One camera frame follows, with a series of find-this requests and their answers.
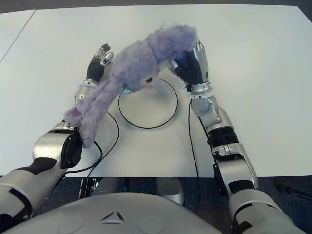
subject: clear glass plate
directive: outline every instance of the clear glass plate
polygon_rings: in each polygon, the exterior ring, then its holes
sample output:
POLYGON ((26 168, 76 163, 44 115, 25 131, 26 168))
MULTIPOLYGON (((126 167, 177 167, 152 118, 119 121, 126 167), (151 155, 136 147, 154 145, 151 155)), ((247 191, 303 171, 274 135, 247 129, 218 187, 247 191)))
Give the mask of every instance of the clear glass plate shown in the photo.
POLYGON ((159 79, 153 87, 130 94, 120 94, 118 105, 122 116, 139 128, 157 128, 175 115, 177 95, 174 88, 159 79))

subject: robot forearm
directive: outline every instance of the robot forearm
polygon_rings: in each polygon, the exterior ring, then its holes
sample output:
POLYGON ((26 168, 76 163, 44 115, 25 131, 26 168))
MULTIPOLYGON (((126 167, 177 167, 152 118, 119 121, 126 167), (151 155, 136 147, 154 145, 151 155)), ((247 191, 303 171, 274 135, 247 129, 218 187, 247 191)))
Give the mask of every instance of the robot forearm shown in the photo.
POLYGON ((33 216, 65 171, 80 161, 78 129, 65 122, 38 139, 34 162, 0 178, 1 231, 33 216))

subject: fluffy fur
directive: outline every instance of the fluffy fur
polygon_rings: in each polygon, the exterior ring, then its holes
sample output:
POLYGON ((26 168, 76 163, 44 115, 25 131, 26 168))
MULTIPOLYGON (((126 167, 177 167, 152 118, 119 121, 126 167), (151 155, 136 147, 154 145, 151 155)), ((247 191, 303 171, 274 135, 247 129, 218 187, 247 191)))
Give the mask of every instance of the fluffy fur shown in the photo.
POLYGON ((124 87, 132 92, 145 86, 171 59, 182 59, 196 44, 196 31, 189 26, 159 29, 145 40, 126 47, 115 59, 112 77, 101 83, 84 100, 67 111, 66 122, 80 128, 83 146, 92 145, 98 125, 124 87))

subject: plush bunny ear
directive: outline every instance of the plush bunny ear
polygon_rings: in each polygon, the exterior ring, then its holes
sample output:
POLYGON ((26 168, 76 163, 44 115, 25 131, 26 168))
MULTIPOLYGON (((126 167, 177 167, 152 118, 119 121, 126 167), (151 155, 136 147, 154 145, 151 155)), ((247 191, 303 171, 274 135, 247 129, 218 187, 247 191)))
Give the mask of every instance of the plush bunny ear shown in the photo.
POLYGON ((122 83, 111 78, 110 83, 101 89, 96 99, 90 103, 88 110, 84 113, 79 130, 83 147, 89 148, 93 144, 99 124, 122 88, 122 83))

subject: white table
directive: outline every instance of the white table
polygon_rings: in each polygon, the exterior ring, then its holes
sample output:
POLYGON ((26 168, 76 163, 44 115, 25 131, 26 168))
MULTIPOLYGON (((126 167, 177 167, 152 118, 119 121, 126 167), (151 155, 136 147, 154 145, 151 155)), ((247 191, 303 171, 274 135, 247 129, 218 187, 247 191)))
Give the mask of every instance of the white table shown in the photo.
MULTIPOLYGON (((312 24, 297 7, 256 5, 38 10, 0 64, 0 174, 32 162, 35 141, 74 103, 98 46, 107 42, 118 53, 165 19, 198 29, 219 105, 230 115, 257 174, 310 175, 312 24)), ((178 92, 175 118, 162 128, 141 130, 127 124, 114 102, 109 111, 120 125, 120 141, 93 176, 196 175, 187 131, 189 100, 178 78, 168 71, 160 76, 178 92)), ((191 130, 200 176, 212 177, 210 150, 193 114, 191 130)), ((116 127, 107 118, 96 140, 107 150, 115 137, 116 127)), ((97 157, 95 147, 85 150, 75 169, 97 157)))
POLYGON ((0 14, 0 62, 35 10, 0 14))

